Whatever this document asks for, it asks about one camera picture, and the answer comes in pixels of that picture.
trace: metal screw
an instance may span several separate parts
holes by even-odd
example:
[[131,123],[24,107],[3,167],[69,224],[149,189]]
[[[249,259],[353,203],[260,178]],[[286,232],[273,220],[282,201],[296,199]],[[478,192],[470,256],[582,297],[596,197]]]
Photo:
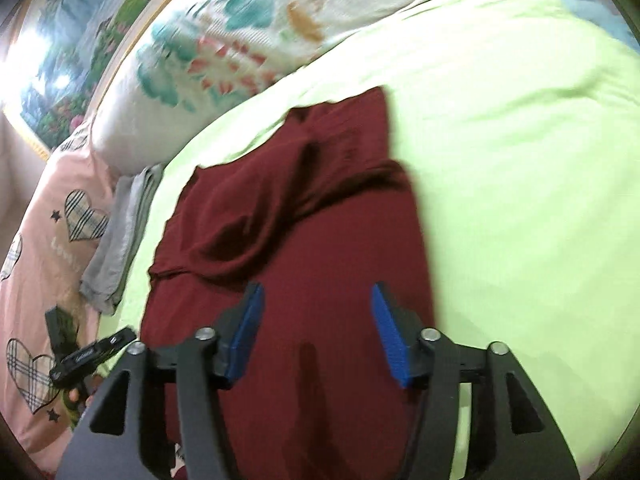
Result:
[[208,341],[209,339],[213,339],[215,335],[215,330],[213,330],[210,326],[205,326],[198,329],[198,331],[196,332],[196,339],[199,339],[200,341]]
[[134,341],[127,347],[127,352],[131,355],[142,354],[146,349],[145,344],[142,341]]
[[423,328],[420,331],[420,337],[425,341],[437,341],[440,339],[440,332],[435,328]]
[[502,341],[495,341],[491,343],[491,346],[489,346],[489,348],[491,349],[491,352],[496,355],[505,355],[509,353],[509,347]]

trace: maroon garment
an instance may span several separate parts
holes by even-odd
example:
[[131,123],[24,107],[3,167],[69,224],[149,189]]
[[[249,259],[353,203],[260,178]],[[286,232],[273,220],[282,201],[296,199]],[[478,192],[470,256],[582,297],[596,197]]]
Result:
[[[236,304],[266,306],[247,374],[221,400],[251,479],[386,479],[415,396],[391,377],[370,308],[386,281],[433,323],[424,244],[402,168],[388,158],[381,89],[290,111],[261,148],[197,168],[150,269],[143,341],[177,344]],[[169,438],[179,442],[175,389]]]

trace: heart pattern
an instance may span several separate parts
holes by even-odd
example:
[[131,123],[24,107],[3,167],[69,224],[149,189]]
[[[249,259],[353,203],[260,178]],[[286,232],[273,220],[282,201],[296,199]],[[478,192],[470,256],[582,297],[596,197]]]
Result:
[[6,345],[6,366],[31,413],[50,404],[58,394],[49,378],[54,364],[48,355],[32,357],[20,340],[9,339]]
[[14,241],[11,242],[11,247],[9,248],[9,252],[4,260],[4,264],[2,264],[2,269],[0,269],[0,282],[6,280],[11,273],[14,272],[15,264],[18,263],[21,254],[22,235],[17,233],[14,237]]
[[68,152],[68,151],[74,152],[82,148],[86,144],[86,141],[88,138],[89,138],[89,134],[87,133],[74,135],[72,137],[69,137],[62,144],[60,144],[58,146],[58,149],[61,152]]
[[67,195],[65,219],[70,242],[100,238],[109,222],[107,213],[91,207],[89,195],[82,189],[75,189]]

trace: green bed sheet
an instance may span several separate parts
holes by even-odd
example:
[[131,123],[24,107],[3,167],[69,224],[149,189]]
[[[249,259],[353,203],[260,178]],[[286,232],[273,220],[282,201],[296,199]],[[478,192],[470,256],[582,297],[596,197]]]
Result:
[[256,148],[291,107],[373,86],[414,183],[439,327],[507,342],[588,468],[640,400],[640,57],[558,0],[421,4],[219,118],[166,168],[100,335],[139,327],[146,271],[196,165]]

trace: black star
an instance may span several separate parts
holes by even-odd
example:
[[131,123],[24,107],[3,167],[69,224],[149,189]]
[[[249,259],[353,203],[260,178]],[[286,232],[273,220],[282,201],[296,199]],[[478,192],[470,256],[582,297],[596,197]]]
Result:
[[51,408],[50,410],[47,410],[47,415],[49,415],[49,420],[53,420],[54,422],[58,422],[58,419],[60,418],[60,414],[56,413],[56,410]]

